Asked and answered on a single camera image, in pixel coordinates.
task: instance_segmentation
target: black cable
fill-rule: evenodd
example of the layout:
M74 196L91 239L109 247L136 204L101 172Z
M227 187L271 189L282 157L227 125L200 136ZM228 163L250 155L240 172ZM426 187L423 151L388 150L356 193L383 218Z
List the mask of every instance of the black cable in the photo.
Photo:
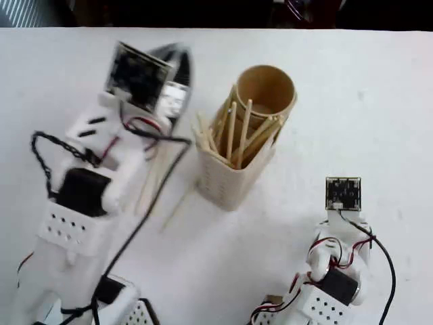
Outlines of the black cable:
M87 161L88 163L92 164L92 166L97 167L97 164L95 164L95 162L93 162L87 155L83 154L82 152L80 152L78 149L71 146L70 144L63 142L62 140L60 140L59 138L53 135L46 134L45 132L35 131L32 135L32 141L31 141L32 152L35 154L36 159L39 161L39 164L41 165L42 170L45 174L45 179L46 179L45 186L47 188L48 198L54 197L55 193L51 189L51 168L49 168L47 164L45 164L45 161L43 160L42 156L39 154L39 151L36 147L36 143L39 137L43 137L44 139L49 140L53 144L57 144L58 146L63 147L63 149L70 152L75 158L79 158L82 161Z
M135 229L133 230L133 232L129 235L129 237L127 238L127 240L124 242L124 244L122 245L122 247L118 250L118 252L116 253L116 255L113 257L113 259L111 260L110 264L107 266L104 274L102 275L101 279L99 280L99 283L102 282L103 279L108 277L108 274L111 272L112 268L116 265L117 261L120 259L120 256L125 252L125 250L128 248L128 246L130 245L130 243L133 241L134 237L137 235L137 233L140 231L141 227L143 227L143 224L147 221L147 219L149 218L150 214L152 213L160 195L161 192L165 186L165 184L167 183L169 177L171 176L171 173L175 170L175 167L179 164L179 162L181 161L181 159L185 156L185 154L187 153L187 151L189 150L192 141L190 139L184 138L184 137L171 137L171 136L165 136L165 135L157 135L154 133L150 133L147 131L143 131L140 129L132 129L130 128L128 125L126 125L123 121L123 107L122 104L120 105L120 109L119 109L119 117L120 117L120 122L122 123L123 127L135 134L138 135L140 137L149 137L152 139L155 139L156 141L168 141L168 142L177 142L177 143L184 143L184 147L183 149L180 151L180 153L178 153L178 155L176 156L176 158L174 159L174 161L171 163L170 167L168 168L166 174L164 175L164 177L162 178L162 181L158 187L158 190L155 193L155 196L152 198L152 201L150 202L149 207L147 208L147 211L145 213L145 215L143 216L143 218L141 218L140 222L138 223L138 225L135 227ZM92 301L96 301L96 290L93 293L92 296ZM97 312L94 315L95 318L95 324L98 325L99 324L99 320L97 322L96 318L97 318Z
M151 139L156 140L156 142L167 141L167 142L184 143L185 146L180 151L180 153L178 153L178 155L176 156L174 161L171 163L170 167L168 168L168 171L166 172L164 178L162 179L162 181L160 183L158 191L156 192L155 196L152 198L152 201L151 201L149 207L147 208L145 215L143 216L143 218L141 219L139 224L135 227L133 232L129 235L129 237L127 238L125 243L122 245L122 247L119 249L119 251L116 253L114 258L111 260L111 262L107 266L104 274L99 279L99 283L101 283L104 278L108 277L108 274L110 273L112 268L116 265L116 263L120 259L121 255L128 248L128 246L130 245L130 243L132 242L134 237L137 235L138 231L141 229L143 224L147 221L147 219L149 218L150 214L152 213L152 211L153 211L153 209L154 209L154 207L155 207L155 205L156 205L156 203L157 203L157 201L161 195L161 192L162 192L164 186L166 185L169 177L171 176L171 173L174 171L175 167L179 164L181 159L185 156L185 154L187 153L187 151L189 150L189 148L191 147L191 144L192 144L192 141L190 139L187 139L187 138L157 135L155 133L150 133L150 132L143 131L140 129L132 129L123 122L122 109L123 109L123 107L122 107L122 105L120 105L120 110L119 110L120 121L121 121L123 127L127 131L131 132L132 134L138 135L140 137L151 138ZM38 137L43 137L45 139L48 139L52 143L57 144L57 145L63 147L65 150L72 153L76 158L79 158L83 161L87 161L88 163L91 163L94 167L98 167L98 165L96 163L94 163L92 160L89 160L88 156L79 152L76 148L72 147L71 145L67 144L66 142L63 142L60 139L58 139L52 135L48 135L42 131L36 131L32 136L31 146L32 146L33 153L35 154L37 160L39 161L39 164L41 165L41 167L44 171L44 174L46 177L46 187L47 187L47 192L48 192L49 198L55 196L55 194L52 192L52 188L51 188L51 169L45 164L45 161L43 160L42 156L39 154L39 151L37 150L36 143L37 143ZM89 310L92 311L95 325L100 325L99 316L98 316L98 312L97 312L96 290L93 293L90 305L88 305L86 307L78 307L75 309L64 309L63 312L67 313L67 314L70 313L70 317L66 318L62 323L60 323L60 325L67 325L67 324L71 323L71 321L73 321L75 318L81 317L86 311L89 311Z
M343 220L345 220L346 222L349 222L349 224L351 224L352 226L354 226L355 228L357 228L360 232L363 232L364 234L367 234L382 250L382 252L384 252L386 259L388 260L388 263L390 265L390 270L391 270L391 278L392 278L392 284L391 284L391 293L390 296L388 298L388 301L386 302L384 311L382 313L382 317L380 318L379 321L379 325L382 325L385 321L386 315L388 314L388 310L390 309L392 300L394 298L394 294L395 294L395 288L396 288L396 276L395 276L395 269L394 269L394 264L392 263L392 259L391 256L389 255L388 251L386 250L386 248L384 247L384 245L382 245L382 243L376 238L376 236L372 236L371 235L371 228L370 228L370 232L368 232L367 230L365 230L364 228L362 228L361 226L357 225L355 222L343 217L343 214L341 213L340 210L337 210L338 214L341 216L341 218L343 218Z
M300 292L301 292L301 290L298 289L298 292L296 293L295 297L293 297L292 300L289 301L284 307L282 307L280 309L276 309L276 310L259 309L259 310L253 311L250 318L252 319L253 317L257 316L259 313L279 313L279 312L283 311L284 309L289 307L295 301L295 299L298 297Z

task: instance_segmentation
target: hole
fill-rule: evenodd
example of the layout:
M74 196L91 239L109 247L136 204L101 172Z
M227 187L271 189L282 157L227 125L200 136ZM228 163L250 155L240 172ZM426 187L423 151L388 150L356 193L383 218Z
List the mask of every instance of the hole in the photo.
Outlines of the hole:
M88 135L96 134L96 130L83 131L78 134L78 137L87 137Z
M96 123L101 123L104 122L106 120L105 117L97 117L97 118L92 118L88 123L89 124L96 124Z

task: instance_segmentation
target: cable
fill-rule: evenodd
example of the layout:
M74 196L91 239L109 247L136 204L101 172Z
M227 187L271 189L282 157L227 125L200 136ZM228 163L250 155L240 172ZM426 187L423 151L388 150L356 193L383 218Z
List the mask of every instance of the cable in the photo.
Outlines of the cable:
M101 283L101 281L103 279L105 279L105 278L108 277L108 274L111 272L112 268L116 265L117 261L120 259L120 257L122 256L122 254L125 252L125 250L128 248L128 246L130 245L130 243L133 241L134 237L140 231L141 227L143 227L143 224L147 221L147 219L149 218L150 214L152 213L152 211L153 211L153 209L154 209L154 207L155 207L155 205L156 205L156 203L157 203L157 201L158 201L158 199L159 199L159 197L161 195L162 189L164 188L165 184L167 183L169 177L171 176L171 173L174 171L175 167L179 164L179 162L181 161L181 159L185 156L185 154L187 153L187 151L189 150L189 148L191 147L191 144L192 144L192 141L190 139L187 139L187 138L183 138L183 137L171 137L171 136L165 136L165 135L156 135L154 133L150 133L150 132L147 132L147 131L130 128L123 121L123 106L122 106L122 103L120 104L119 117L120 117L120 122L122 123L123 127L127 131L131 132L132 134L135 134L135 135L138 135L138 136L141 136L141 137L150 137L150 138L155 139L157 141L177 142L177 143L183 143L185 145L182 148L182 150L180 151L180 153L178 153L178 155L176 156L176 158L174 159L174 161L171 163L171 165L168 168L166 174L162 178L160 186L159 186L158 190L156 191L154 197L152 198L152 201L150 202L150 205L147 208L147 211L146 211L145 215L143 216L143 218L141 218L141 220L138 223L138 225L135 227L135 229L129 235L129 237L124 242L124 244L122 245L122 247L118 250L118 252L116 253L116 255L113 257L113 259L111 260L110 264L107 266L104 274L100 278L99 283ZM96 295L96 290L95 290L95 292L93 293L93 296L92 296L92 303L91 303L92 306L94 306L95 302L96 302L96 296L95 295ZM97 311L95 312L95 308L93 308L93 317L95 318L95 324L98 325L99 324L99 318L98 318Z
M165 136L165 135L157 135L154 133L150 133L147 131L143 131L140 129L132 129L130 128L127 124L124 123L123 121L123 111L122 111L122 104L120 105L120 110L119 110L119 116L120 116L120 121L123 125L123 127L131 132L132 134L138 135L140 137L147 137L150 139L154 139L156 140L156 142L159 141L168 141L168 142L176 142L176 143L183 143L185 144L183 149L180 151L180 153L178 153L178 155L176 156L176 158L174 159L174 161L171 163L170 167L168 168L168 171L166 172L165 176L163 177L160 186L157 190L157 192L155 193L154 197L152 198L152 201L150 202L149 207L147 208L147 211L145 213L145 215L143 216L143 218L141 219L141 221L139 222L139 224L135 227L135 229L133 230L133 232L129 235L129 237L127 238L127 240L125 241L125 243L122 245L122 247L119 249L119 251L116 253L116 255L114 256L114 258L111 260L110 264L107 266L104 274L102 275L102 277L99 279L99 284L101 283L101 281L104 278L108 277L108 274L110 273L110 271L112 270L112 268L115 266L115 264L117 263L117 261L120 259L121 255L124 253L124 251L127 249L127 247L130 245L130 243L132 242L132 240L134 239L134 237L137 235L138 231L141 229L141 227L143 226L143 224L147 221L147 219L149 218L150 214L152 213L160 195L161 192L164 188L164 186L166 185L169 177L171 176L172 172L174 171L175 167L179 164L179 162L181 161L181 159L185 156L185 154L187 153L187 151L189 150L189 148L191 147L192 141L190 139L187 138L183 138L183 137L171 137L171 136ZM37 150L36 147L36 143L37 143L37 139L38 137L43 137L45 139L48 139L49 141L51 141L54 144L57 144L61 147L63 147L65 150L69 151L70 153L72 153L76 158L79 158L83 161L87 161L88 163L91 163L95 168L98 167L99 164L93 162L87 155L79 152L76 148L70 146L69 144L67 144L66 142L61 141L60 139L52 136L52 135L48 135L42 131L36 131L35 133L33 133L32 136L32 141L31 141L31 148L32 148L32 152L35 154L37 160L39 161L39 164L41 165L45 177L46 177L46 187L47 187L47 192L48 192L48 197L54 197L55 194L52 192L52 188L51 188L51 172L52 170L45 164L45 161L43 160L42 156L39 154L39 151ZM114 146L114 144L116 143L116 141L112 140L112 143L109 145L109 147L105 150L106 154L108 153L108 151L110 150L110 148L112 146ZM73 321L75 318L79 318L81 317L86 311L92 311L93 314L93 318L95 321L95 325L100 325L99 323L99 316L98 316L98 312L97 312L97 298L96 298L96 290L93 293L92 299L91 299L91 303L86 306L86 307L78 307L75 309L63 309L62 313L64 314L70 314L70 317L66 318L62 323L60 323L60 325L67 325L69 324L71 321Z
M322 238L322 239L316 240L316 241L315 241L314 243L312 243L312 245L310 246L309 253L310 253L311 250L312 250L313 248L315 248L317 245L319 245L319 244L321 244L322 242L325 242L325 241L327 241L327 240L329 240L330 242L337 242L338 246L340 247L340 256L338 257L338 262L337 262L337 264L340 264L340 262L341 262L341 258L342 258L342 256L343 256L343 247L342 247L342 245L341 245L340 240L339 240L338 238L336 238L336 237L324 237L324 238Z
M372 236L371 232L369 233L367 230L365 230L364 228L362 228L361 226L357 225L355 222L343 217L343 214L341 213L340 210L337 210L337 213L341 216L341 218L343 220L345 220L346 222L348 222L349 224L351 224L353 227L357 228L360 232L363 232L364 234L367 234L382 250L382 252L384 252L385 257L388 261L388 264L390 265L390 270L391 270L391 280L392 280L392 284L391 284L391 293L390 296L388 298L388 301L386 302L384 311L382 313L382 317L380 318L379 321L379 325L382 325L385 321L386 315L388 314L388 310L390 309L392 300L394 298L394 294L395 294L395 288L396 288L396 276L395 276L395 269L394 269L394 264L392 263L392 259L391 256L389 255L388 251L386 250L386 248L384 247L384 245L382 245L382 243L376 238L376 236Z
M43 160L42 156L39 154L39 151L36 147L36 143L37 143L37 140L39 137L43 137L44 139L49 140L53 144L57 144L58 146L63 147L63 149L70 152L75 158L79 158L82 161L88 162L88 163L92 164L92 166L97 167L97 163L93 162L91 160L91 157L78 151L78 149L71 146L70 144L63 142L62 140L58 139L57 137L55 137L53 135L46 134L45 132L35 131L32 135L32 141L31 141L32 152L35 154L36 159L39 161L39 164L41 165L42 170L45 174L45 179L46 179L45 186L47 188L48 198L53 198L55 196L55 193L52 191L52 188L51 188L51 172L52 172L52 170L51 170L51 168L49 168L47 166L47 164L45 164L45 161Z
M259 313L279 313L281 311L283 311L284 309L286 309L287 307L289 307L295 300L296 298L298 298L298 295L300 294L301 289L298 289L298 292L296 293L295 297L292 298L291 301L289 301L284 307L280 308L280 309L276 309L276 310L267 310L270 308L276 308L279 307L281 305L283 305L283 303L280 303L279 305L264 305L264 306L259 306L257 307L251 314L251 318L250 318L250 325L254 325L254 320L253 318L255 316L257 316Z
M31 252L29 255L26 256L25 259L22 260L22 262L19 264L18 269L16 270L16 273L20 273L21 268L23 265L33 256L35 252Z

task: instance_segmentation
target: bamboo skewer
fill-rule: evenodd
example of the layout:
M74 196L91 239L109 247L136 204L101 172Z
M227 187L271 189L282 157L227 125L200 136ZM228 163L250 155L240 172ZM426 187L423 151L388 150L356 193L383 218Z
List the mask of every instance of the bamboo skewer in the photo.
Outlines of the bamboo skewer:
M268 127L270 127L275 120L272 117L268 117L254 133L246 140L245 142L245 148L247 148L260 134L262 134ZM239 148L233 151L233 154L231 156L231 159L235 161L237 159L237 156L239 154Z
M216 131L216 137L215 137L215 142L216 142L216 146L219 149L221 147L221 138L223 136L223 132L224 132L224 128L225 128L225 123L227 122L227 116L229 115L229 108L231 105L231 98L233 97L233 92L234 92L235 86L233 86L231 88L229 97L227 98L227 102L224 105L223 108L223 117L221 119L221 123L219 123L218 121L216 122L217 124L214 126L215 131Z
M211 155L212 157L218 159L219 161L221 161L222 163L225 163L227 166L230 166L231 168L234 168L234 165L229 162L226 158L220 156L219 154L217 154L216 152L213 152L211 150L203 150L205 153Z
M229 139L227 141L227 160L231 160L231 149L233 146L233 134L235 132L235 120L236 120L236 102L231 103L231 112L230 112L230 125L229 125Z
M217 145L215 144L214 137L213 137L213 130L212 127L208 130L208 139L209 139L209 145L210 149L214 150L216 153L218 153Z
M239 158L237 159L237 164L236 164L237 169L241 169L242 167L242 156L245 150L246 133L248 131L248 125L250 124L251 110L252 110L252 100L248 100L248 103L246 104L244 122L242 124L241 140L239 144Z
M208 150L209 145L204 141L202 134L199 131L197 131L196 127L194 127L192 124L191 124L191 130L192 130L192 133L194 134L194 137L195 137L196 142L198 143L199 147L201 147L201 149L203 149L203 150Z
M283 126L283 121L278 118L271 127L269 127L265 132L263 132L259 137L257 137L245 150L244 158L248 158L257 148L265 142L276 130Z

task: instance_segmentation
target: white table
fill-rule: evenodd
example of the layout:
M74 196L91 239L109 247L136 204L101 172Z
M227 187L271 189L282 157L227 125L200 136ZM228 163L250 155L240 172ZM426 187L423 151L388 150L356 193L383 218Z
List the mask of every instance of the white table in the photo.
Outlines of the white table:
M394 260L397 290L386 323L428 323L433 34L342 30L0 29L0 319L45 208L30 135L62 136L96 101L117 40L142 50L191 46L195 89L182 135L190 135L194 112L213 114L251 65L285 70L299 97L277 154L236 212L193 193L161 231L196 174L191 153L116 266L115 274L140 285L162 324L245 324L265 294L283 294L306 269L314 226L326 216L325 177L334 175L363 178L363 214ZM59 148L41 147L51 165L58 161ZM354 324L377 324L388 298L390 271L377 247L371 270Z

